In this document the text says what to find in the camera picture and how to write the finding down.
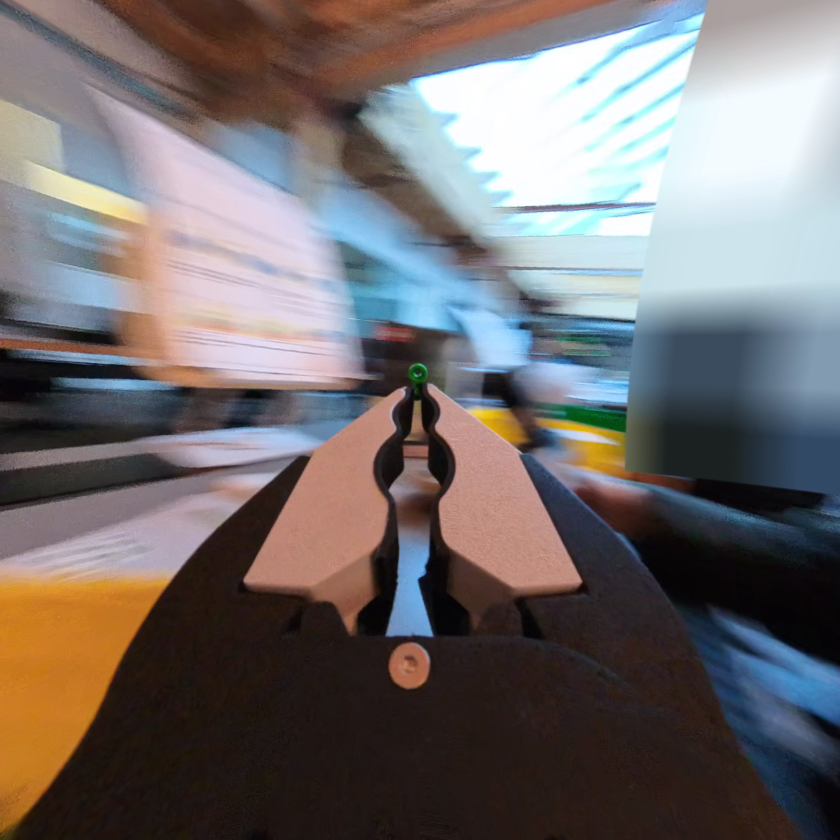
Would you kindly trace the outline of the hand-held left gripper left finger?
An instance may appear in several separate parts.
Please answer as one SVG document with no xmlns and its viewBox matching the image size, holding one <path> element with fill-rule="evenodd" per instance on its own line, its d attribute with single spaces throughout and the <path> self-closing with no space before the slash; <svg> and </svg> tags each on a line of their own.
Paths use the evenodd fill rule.
<svg viewBox="0 0 840 840">
<path fill-rule="evenodd" d="M 246 590 L 334 605 L 351 634 L 383 635 L 397 586 L 396 504 L 413 393 L 397 388 L 316 448 L 245 575 Z"/>
</svg>

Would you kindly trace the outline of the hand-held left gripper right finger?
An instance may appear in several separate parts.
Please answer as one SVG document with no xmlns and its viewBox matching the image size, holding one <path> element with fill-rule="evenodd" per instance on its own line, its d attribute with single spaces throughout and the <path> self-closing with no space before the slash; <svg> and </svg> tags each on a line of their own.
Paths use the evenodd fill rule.
<svg viewBox="0 0 840 840">
<path fill-rule="evenodd" d="M 583 580 L 522 453 L 436 386 L 420 387 L 439 484 L 420 585 L 435 635 L 468 635 L 489 609 L 578 593 Z"/>
</svg>

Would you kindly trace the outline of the yellow plastic bin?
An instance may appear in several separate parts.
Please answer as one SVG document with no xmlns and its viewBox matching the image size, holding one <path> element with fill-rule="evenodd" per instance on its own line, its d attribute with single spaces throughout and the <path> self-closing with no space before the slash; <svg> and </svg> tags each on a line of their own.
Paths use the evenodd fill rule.
<svg viewBox="0 0 840 840">
<path fill-rule="evenodd" d="M 2 576 L 2 833 L 19 823 L 76 749 L 171 579 Z"/>
<path fill-rule="evenodd" d="M 574 464 L 615 478 L 628 477 L 624 468 L 626 433 L 552 419 L 547 410 L 538 423 L 562 439 Z M 527 443 L 519 421 L 506 407 L 472 406 L 467 411 L 511 445 L 521 448 Z"/>
</svg>

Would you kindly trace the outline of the person's right forearm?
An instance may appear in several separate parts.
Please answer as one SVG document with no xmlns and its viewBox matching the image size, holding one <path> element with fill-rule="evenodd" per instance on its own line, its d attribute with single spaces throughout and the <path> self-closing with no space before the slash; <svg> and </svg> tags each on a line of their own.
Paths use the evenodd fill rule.
<svg viewBox="0 0 840 840">
<path fill-rule="evenodd" d="M 838 497 L 703 479 L 700 494 L 579 474 L 575 494 L 662 582 L 747 612 L 838 609 Z"/>
</svg>

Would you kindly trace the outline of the grey desk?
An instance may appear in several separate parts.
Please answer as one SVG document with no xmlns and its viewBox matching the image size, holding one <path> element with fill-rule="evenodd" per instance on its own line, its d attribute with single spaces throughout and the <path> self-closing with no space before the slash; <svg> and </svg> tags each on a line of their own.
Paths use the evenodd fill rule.
<svg viewBox="0 0 840 840">
<path fill-rule="evenodd" d="M 333 430 L 315 423 L 133 442 L 131 455 L 150 455 L 180 475 L 3 511 L 2 584 L 169 579 L 252 496 Z"/>
</svg>

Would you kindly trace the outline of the green plastic crate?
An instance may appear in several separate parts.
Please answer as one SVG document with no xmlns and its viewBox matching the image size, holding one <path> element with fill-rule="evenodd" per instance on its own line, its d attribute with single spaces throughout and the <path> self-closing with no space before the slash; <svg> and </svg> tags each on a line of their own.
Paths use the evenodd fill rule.
<svg viewBox="0 0 840 840">
<path fill-rule="evenodd" d="M 558 405 L 547 410 L 552 419 L 606 429 L 624 434 L 626 410 L 602 406 Z"/>
</svg>

